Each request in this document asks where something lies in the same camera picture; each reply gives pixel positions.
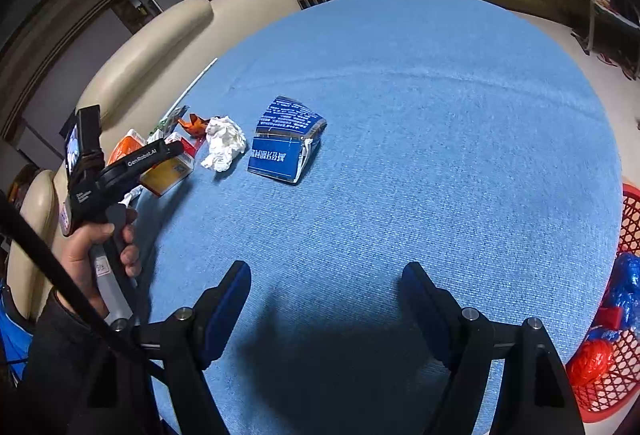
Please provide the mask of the person's left hand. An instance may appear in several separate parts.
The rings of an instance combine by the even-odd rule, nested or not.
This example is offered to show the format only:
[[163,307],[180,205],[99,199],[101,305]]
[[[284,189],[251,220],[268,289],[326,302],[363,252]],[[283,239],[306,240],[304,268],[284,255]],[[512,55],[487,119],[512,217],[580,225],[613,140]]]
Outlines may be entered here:
[[[134,221],[137,217],[137,211],[128,208],[126,225],[122,227],[122,240],[125,242],[125,249],[120,253],[120,262],[122,262],[126,274],[132,278],[138,277],[141,271],[139,249],[134,244]],[[60,259],[66,273],[70,275],[80,292],[102,318],[107,316],[108,311],[98,287],[94,283],[93,265],[90,262],[89,253],[95,244],[101,244],[110,238],[114,230],[113,224],[88,223],[82,225],[67,239]]]

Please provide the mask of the black sleeve forearm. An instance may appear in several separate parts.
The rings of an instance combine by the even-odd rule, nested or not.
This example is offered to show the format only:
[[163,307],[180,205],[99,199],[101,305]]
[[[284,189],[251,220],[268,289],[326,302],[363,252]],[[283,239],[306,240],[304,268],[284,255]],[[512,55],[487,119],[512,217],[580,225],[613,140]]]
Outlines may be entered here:
[[160,434],[150,377],[54,292],[37,322],[18,404],[27,434]]

